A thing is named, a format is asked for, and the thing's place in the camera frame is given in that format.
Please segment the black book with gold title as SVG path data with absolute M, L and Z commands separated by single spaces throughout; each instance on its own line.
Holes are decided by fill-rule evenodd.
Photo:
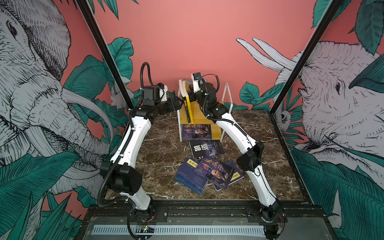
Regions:
M 180 99 L 185 102 L 188 94 L 186 93 L 186 85 L 184 80 L 179 80 L 179 93 Z

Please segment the purple portrait cover book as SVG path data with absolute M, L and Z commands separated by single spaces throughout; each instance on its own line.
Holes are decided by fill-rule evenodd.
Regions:
M 221 189 L 226 190 L 235 173 L 235 169 L 216 158 L 205 157 L 200 160 L 194 172 Z

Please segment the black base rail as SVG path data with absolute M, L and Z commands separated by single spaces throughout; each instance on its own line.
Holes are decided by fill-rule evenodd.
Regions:
M 153 200 L 148 210 L 136 210 L 132 204 L 119 201 L 107 208 L 93 205 L 88 210 L 84 220 L 90 222 L 92 218 L 121 217 L 123 220 L 129 214 L 139 223 L 149 220 L 150 223 L 165 223 L 172 218 L 211 218 L 214 220 L 244 218 L 248 223 L 261 225 L 291 223 L 296 220 L 319 219 L 329 223 L 324 210 L 307 201 L 281 201 L 282 209 L 270 219 L 261 210 L 256 200 Z

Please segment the blue book yellow label left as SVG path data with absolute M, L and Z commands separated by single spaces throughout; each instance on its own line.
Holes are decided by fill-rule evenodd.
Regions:
M 187 158 L 178 169 L 174 179 L 198 195 L 201 195 L 208 180 L 195 172 L 197 165 L 198 162 L 193 158 Z

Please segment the yellow cartoon cover book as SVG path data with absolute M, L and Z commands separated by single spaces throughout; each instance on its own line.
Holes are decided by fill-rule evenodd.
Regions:
M 191 105 L 189 101 L 189 95 L 187 91 L 187 82 L 185 80 L 182 80 L 182 96 L 184 98 L 185 102 L 185 108 L 186 108 L 186 114 L 187 114 L 187 120 L 189 124 L 193 124 L 193 116 L 192 116 L 192 110 Z

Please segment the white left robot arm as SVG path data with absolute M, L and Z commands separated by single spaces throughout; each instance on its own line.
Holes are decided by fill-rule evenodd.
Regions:
M 172 113 L 183 105 L 176 95 L 167 95 L 168 87 L 164 84 L 145 86 L 142 98 L 129 111 L 129 125 L 122 142 L 109 162 L 101 165 L 100 172 L 104 178 L 97 196 L 97 205 L 105 208 L 114 200 L 105 202 L 108 189 L 120 194 L 120 199 L 130 201 L 133 207 L 146 211 L 151 197 L 142 187 L 143 176 L 136 170 L 136 161 L 145 136 L 156 117 Z

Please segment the white wooden book rack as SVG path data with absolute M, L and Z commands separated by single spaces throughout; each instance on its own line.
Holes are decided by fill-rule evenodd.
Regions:
M 225 99 L 227 94 L 229 95 L 229 99 L 230 99 L 229 113 L 231 113 L 234 104 L 233 104 L 233 100 L 232 100 L 232 95 L 231 95 L 229 83 L 225 84 L 222 101 L 219 101 L 219 103 L 224 104 L 224 99 Z M 193 122 L 194 122 L 193 124 L 211 125 L 212 139 L 213 140 L 220 140 L 220 141 L 222 141 L 223 137 L 224 137 L 225 131 L 219 130 L 219 126 L 218 125 L 214 124 L 212 121 L 208 120 L 204 116 L 203 112 L 200 110 L 200 106 L 199 106 L 198 102 L 192 102 L 192 103 L 190 103 L 190 105 L 191 105 Z M 188 120 L 187 120 L 187 114 L 186 114 L 185 105 L 183 105 L 183 107 L 180 110 L 178 110 L 177 113 L 178 113 L 178 124 L 179 124 L 178 125 L 178 127 L 179 127 L 179 137 L 180 137 L 180 142 L 182 142 L 182 140 L 183 140 L 182 139 L 182 126 L 189 124 Z

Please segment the black corner frame post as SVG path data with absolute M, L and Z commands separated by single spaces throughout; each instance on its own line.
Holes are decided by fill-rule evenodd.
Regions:
M 336 14 L 337 10 L 342 5 L 342 0 L 334 0 L 330 1 L 330 3 L 327 5 L 327 8 L 325 9 L 325 12 L 323 13 L 320 22 L 318 23 L 315 31 L 313 32 L 308 44 L 306 45 L 305 49 L 303 50 L 302 56 L 299 58 L 299 61 L 295 65 L 294 69 L 292 70 L 292 73 L 290 74 L 287 82 L 285 83 L 281 93 L 279 94 L 277 100 L 275 101 L 274 105 L 272 106 L 270 110 L 270 114 L 274 115 L 284 100 L 285 96 L 287 95 L 288 91 L 291 89 L 293 83 L 298 78 L 299 73 L 301 72 L 302 68 L 304 67 L 305 63 L 307 62 L 308 58 L 311 56 L 313 50 L 315 49 L 317 43 L 319 42 L 320 38 L 323 36 L 324 32 L 326 31 L 327 27 L 329 26 L 330 22 L 332 21 L 334 15 Z
M 117 65 L 111 55 L 111 52 L 108 48 L 108 45 L 105 41 L 104 36 L 102 35 L 102 32 L 98 26 L 98 23 L 94 17 L 94 14 L 92 12 L 92 9 L 90 8 L 90 4 L 88 1 L 85 0 L 76 0 L 77 5 L 79 6 L 81 13 L 99 47 L 99 50 L 102 53 L 102 56 L 104 60 L 107 63 L 107 66 L 109 67 L 111 74 L 113 76 L 113 79 L 115 80 L 119 90 L 121 91 L 121 94 L 124 98 L 124 101 L 128 107 L 128 109 L 132 110 L 134 108 L 133 102 L 131 101 L 131 98 L 128 95 L 126 86 L 124 85 L 120 72 L 117 68 Z

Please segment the blue book yellow label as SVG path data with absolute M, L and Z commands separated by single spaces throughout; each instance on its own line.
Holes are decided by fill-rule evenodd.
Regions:
M 198 195 L 201 195 L 208 180 L 195 172 L 197 165 L 198 162 L 193 158 L 187 158 L 178 169 L 174 179 Z
M 218 161 L 216 167 L 213 166 L 210 173 L 210 181 L 214 184 L 217 191 L 226 190 L 229 185 L 244 177 L 244 174 L 234 161 Z

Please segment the black corner frame post left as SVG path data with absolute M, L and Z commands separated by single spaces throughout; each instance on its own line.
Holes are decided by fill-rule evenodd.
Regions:
M 104 60 L 107 63 L 107 66 L 109 67 L 111 74 L 113 76 L 113 79 L 115 80 L 119 90 L 121 91 L 121 94 L 124 98 L 124 101 L 128 107 L 128 109 L 132 110 L 134 108 L 133 102 L 131 101 L 131 98 L 128 95 L 126 86 L 124 85 L 120 72 L 117 68 L 117 65 L 111 55 L 111 52 L 108 48 L 108 45 L 105 41 L 104 36 L 102 35 L 102 32 L 98 26 L 98 23 L 94 17 L 94 14 L 92 12 L 92 9 L 90 8 L 90 4 L 88 1 L 85 0 L 76 0 L 77 5 L 79 6 L 81 13 L 99 47 L 99 50 L 102 53 L 102 56 Z

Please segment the black corner frame post right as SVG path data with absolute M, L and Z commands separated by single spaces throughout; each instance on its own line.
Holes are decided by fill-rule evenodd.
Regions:
M 292 73 L 290 74 L 287 82 L 285 83 L 281 93 L 279 94 L 277 100 L 275 101 L 274 105 L 272 106 L 270 110 L 270 114 L 274 115 L 284 100 L 285 96 L 287 95 L 288 91 L 291 89 L 293 83 L 298 78 L 299 73 L 301 72 L 302 68 L 304 67 L 305 63 L 307 62 L 308 58 L 311 56 L 313 50 L 315 49 L 317 43 L 319 42 L 320 38 L 323 36 L 324 32 L 326 31 L 327 27 L 329 26 L 330 22 L 332 21 L 334 15 L 336 14 L 337 10 L 342 5 L 342 0 L 334 0 L 330 1 L 330 3 L 327 5 L 327 8 L 325 9 L 325 12 L 323 13 L 320 22 L 318 23 L 315 31 L 313 32 L 308 44 L 306 45 L 305 49 L 303 50 L 302 56 L 299 58 L 299 61 L 295 65 L 294 69 L 292 70 Z

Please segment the blue book yellow label right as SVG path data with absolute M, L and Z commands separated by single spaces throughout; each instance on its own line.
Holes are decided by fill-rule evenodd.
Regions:
M 213 166 L 210 173 L 210 181 L 214 184 L 217 191 L 226 190 L 229 185 L 244 177 L 244 174 L 234 161 L 218 161 L 216 167 Z

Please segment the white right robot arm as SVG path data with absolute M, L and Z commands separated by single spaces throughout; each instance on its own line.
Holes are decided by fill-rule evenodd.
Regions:
M 284 221 L 285 213 L 281 202 L 273 193 L 262 167 L 264 144 L 254 140 L 234 120 L 224 104 L 217 101 L 217 90 L 204 79 L 194 81 L 189 97 L 199 103 L 205 118 L 218 125 L 233 140 L 242 155 L 237 165 L 251 179 L 258 194 L 262 219 L 267 223 Z

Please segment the dark wolf eye book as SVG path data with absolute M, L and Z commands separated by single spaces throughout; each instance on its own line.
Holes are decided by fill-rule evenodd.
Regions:
M 219 140 L 192 140 L 190 148 L 194 159 L 214 157 L 225 153 Z

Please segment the purple book on lower shelf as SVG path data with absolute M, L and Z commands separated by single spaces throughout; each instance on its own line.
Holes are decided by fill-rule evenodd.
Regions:
M 211 125 L 188 124 L 182 126 L 183 140 L 210 140 L 211 138 Z

